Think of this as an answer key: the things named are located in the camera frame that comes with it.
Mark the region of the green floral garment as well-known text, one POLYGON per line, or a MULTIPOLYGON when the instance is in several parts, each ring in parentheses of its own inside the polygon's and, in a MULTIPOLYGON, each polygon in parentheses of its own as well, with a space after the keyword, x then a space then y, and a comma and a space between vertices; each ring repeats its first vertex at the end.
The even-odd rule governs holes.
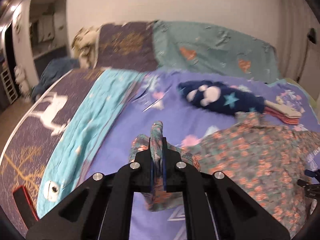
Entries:
POLYGON ((307 157, 319 149, 319 133, 270 125, 257 113, 236 117, 236 124, 194 146, 168 148, 201 172, 225 173, 294 236, 309 203, 297 181, 306 179, 307 157))

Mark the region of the cream crumpled clothes pile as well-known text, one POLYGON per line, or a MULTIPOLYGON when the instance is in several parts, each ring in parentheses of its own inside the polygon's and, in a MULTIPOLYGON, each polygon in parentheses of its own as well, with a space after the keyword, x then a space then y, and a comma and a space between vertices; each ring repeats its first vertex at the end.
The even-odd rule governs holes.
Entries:
POLYGON ((80 68, 94 68, 97 61, 97 45, 100 27, 83 27, 73 38, 71 49, 78 59, 80 68))

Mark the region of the beige folded cloth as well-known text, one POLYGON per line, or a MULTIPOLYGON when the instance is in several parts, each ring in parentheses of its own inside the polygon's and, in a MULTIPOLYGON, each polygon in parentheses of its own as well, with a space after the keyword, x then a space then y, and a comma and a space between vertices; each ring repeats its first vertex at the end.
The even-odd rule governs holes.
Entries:
POLYGON ((264 104, 264 112, 272 116, 284 117, 289 119, 299 119, 302 116, 302 113, 286 105, 270 102, 268 100, 265 100, 264 104))

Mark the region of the red black phone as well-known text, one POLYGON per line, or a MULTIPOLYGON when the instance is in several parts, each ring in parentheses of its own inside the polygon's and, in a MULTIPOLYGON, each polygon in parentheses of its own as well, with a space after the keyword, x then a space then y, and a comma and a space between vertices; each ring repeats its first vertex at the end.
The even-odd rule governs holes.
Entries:
POLYGON ((25 226, 30 229, 39 217, 27 189, 21 185, 13 191, 12 195, 25 226))

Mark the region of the turquoise quilted blanket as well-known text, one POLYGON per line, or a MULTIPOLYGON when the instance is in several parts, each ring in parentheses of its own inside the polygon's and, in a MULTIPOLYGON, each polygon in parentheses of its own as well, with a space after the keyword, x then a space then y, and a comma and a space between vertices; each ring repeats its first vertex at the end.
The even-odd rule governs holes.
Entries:
POLYGON ((104 138, 145 73, 108 69, 95 81, 44 171, 36 212, 44 217, 85 179, 104 138))

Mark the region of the red folded cloth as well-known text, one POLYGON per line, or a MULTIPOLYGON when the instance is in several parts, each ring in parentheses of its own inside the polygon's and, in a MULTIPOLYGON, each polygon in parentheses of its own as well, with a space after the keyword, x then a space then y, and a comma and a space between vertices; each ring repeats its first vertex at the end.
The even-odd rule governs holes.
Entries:
POLYGON ((283 123, 288 124, 288 125, 299 124, 299 118, 288 117, 285 114, 283 114, 275 109, 272 109, 270 107, 265 107, 264 113, 269 114, 271 116, 274 116, 274 117, 278 118, 280 121, 282 121, 283 123))

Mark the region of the dark purple deer bedcover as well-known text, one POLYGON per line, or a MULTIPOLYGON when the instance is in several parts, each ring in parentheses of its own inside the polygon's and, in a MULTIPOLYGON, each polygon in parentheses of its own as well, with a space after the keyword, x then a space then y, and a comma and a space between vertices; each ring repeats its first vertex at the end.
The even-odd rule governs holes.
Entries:
POLYGON ((100 69, 74 69, 52 84, 25 113, 1 154, 1 207, 17 231, 27 227, 13 192, 23 185, 33 205, 54 148, 82 101, 102 74, 100 69))

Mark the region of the navy star paw blanket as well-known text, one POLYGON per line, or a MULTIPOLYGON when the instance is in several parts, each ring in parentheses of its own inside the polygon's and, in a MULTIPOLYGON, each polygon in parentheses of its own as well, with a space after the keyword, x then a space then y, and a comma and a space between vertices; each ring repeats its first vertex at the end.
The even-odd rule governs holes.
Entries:
POLYGON ((262 96, 243 92, 221 82, 187 81, 179 83, 178 90, 191 105, 225 115, 235 115, 237 112, 263 113, 265 109, 262 96))

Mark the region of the purple triangle pattern bedsheet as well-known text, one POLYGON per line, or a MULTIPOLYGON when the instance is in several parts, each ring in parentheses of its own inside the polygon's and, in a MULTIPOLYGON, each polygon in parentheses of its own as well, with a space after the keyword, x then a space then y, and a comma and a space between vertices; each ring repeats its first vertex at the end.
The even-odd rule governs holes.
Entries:
MULTIPOLYGON (((194 146, 207 135, 236 124, 236 116, 196 108, 181 96, 178 90, 179 83, 202 80, 222 82, 302 113, 297 125, 286 125, 273 116, 262 115, 270 125, 283 125, 295 131, 319 133, 319 123, 306 94, 297 86, 285 81, 267 85, 217 74, 157 72, 145 77, 137 94, 118 116, 96 153, 87 175, 117 172, 133 159, 137 151, 142 151, 148 146, 154 124, 160 126, 160 136, 166 137, 168 144, 176 147, 194 146)), ((318 167, 319 149, 308 155, 306 169, 315 170, 318 167)))

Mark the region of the white plush toy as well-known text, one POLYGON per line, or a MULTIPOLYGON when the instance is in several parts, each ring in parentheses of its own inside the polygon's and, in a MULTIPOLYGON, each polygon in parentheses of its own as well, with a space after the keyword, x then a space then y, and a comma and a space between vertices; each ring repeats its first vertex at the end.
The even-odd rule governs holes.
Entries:
POLYGON ((30 86, 28 84, 25 71, 22 67, 16 66, 14 68, 15 80, 19 86, 20 93, 24 98, 30 97, 30 86))

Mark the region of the dark blue blanket heap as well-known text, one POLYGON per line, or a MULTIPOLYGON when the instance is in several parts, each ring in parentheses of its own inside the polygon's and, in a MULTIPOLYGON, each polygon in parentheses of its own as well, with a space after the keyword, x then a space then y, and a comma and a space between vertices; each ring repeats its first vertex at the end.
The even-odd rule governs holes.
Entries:
POLYGON ((59 78, 72 69, 80 68, 79 60, 70 57, 61 57, 49 62, 41 74, 39 83, 33 88, 31 99, 36 102, 38 98, 59 78))

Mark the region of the beige curtain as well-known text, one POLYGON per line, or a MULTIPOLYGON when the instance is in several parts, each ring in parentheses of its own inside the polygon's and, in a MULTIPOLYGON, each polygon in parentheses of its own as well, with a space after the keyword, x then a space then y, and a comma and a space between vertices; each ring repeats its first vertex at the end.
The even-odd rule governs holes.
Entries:
POLYGON ((283 77, 299 79, 307 51, 310 10, 305 0, 280 0, 278 67, 283 77))

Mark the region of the dark purple tree pillow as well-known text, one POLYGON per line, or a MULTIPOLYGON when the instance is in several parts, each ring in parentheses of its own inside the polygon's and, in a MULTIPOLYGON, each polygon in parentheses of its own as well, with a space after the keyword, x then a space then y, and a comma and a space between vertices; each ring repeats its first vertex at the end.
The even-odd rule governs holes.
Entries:
POLYGON ((105 24, 100 29, 96 67, 151 72, 158 62, 153 48, 153 22, 105 24))

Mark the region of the teal heart pattern pillow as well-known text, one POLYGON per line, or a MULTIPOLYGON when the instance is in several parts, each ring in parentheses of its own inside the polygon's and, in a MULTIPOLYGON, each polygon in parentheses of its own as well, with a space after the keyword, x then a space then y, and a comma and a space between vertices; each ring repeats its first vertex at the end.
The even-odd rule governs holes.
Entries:
POLYGON ((281 78, 269 43, 218 25, 156 21, 153 48, 159 67, 243 77, 263 83, 281 78))

